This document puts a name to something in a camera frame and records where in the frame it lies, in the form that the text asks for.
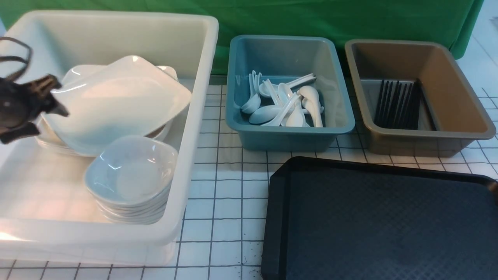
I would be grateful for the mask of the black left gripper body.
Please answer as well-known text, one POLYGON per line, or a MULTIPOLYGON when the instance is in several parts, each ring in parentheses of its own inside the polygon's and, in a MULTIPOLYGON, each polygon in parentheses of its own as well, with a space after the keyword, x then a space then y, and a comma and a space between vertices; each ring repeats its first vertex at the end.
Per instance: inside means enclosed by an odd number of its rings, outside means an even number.
POLYGON ((19 139, 39 135, 39 128, 34 122, 42 113, 68 117, 70 113, 67 108, 51 92, 61 87, 57 77, 51 74, 23 84, 2 78, 1 143, 8 145, 19 139))

